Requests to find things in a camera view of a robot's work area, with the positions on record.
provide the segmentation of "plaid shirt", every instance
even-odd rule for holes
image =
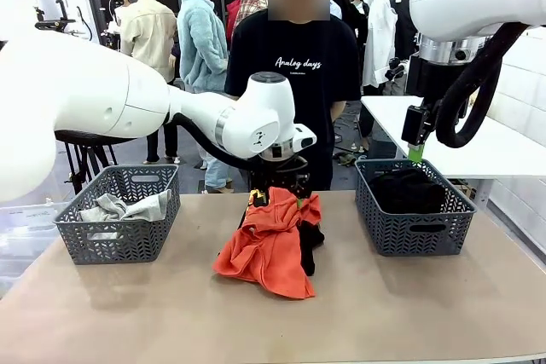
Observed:
[[[235,31],[243,19],[263,9],[267,9],[267,0],[241,0],[241,7],[235,19],[233,31]]]

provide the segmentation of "brown tabletop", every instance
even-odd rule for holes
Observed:
[[[73,265],[55,242],[0,301],[0,363],[285,363],[546,353],[546,275],[483,214],[458,257],[385,258],[353,192],[321,194],[317,297],[291,301],[212,263],[247,194],[183,195],[154,263]]]

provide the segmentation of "orange garment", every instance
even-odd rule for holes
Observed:
[[[316,194],[303,200],[283,188],[270,188],[267,206],[250,206],[240,229],[220,252],[212,268],[222,276],[258,282],[287,298],[312,298],[313,286],[301,267],[298,225],[321,221]]]

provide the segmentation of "blue jacket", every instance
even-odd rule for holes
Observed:
[[[222,21],[210,0],[182,0],[177,18],[180,78],[192,87],[224,91],[228,46]]]

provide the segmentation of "basket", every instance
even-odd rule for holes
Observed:
[[[134,204],[166,189],[172,191],[162,221],[79,222],[78,213],[94,199],[112,194]],[[177,165],[108,166],[55,219],[75,264],[153,262],[180,208]]]
[[[369,236],[382,256],[458,255],[476,208],[430,163],[408,159],[360,159],[356,162],[357,208]],[[432,182],[445,188],[442,212],[437,214],[393,215],[384,212],[368,182],[385,172],[418,168]]]

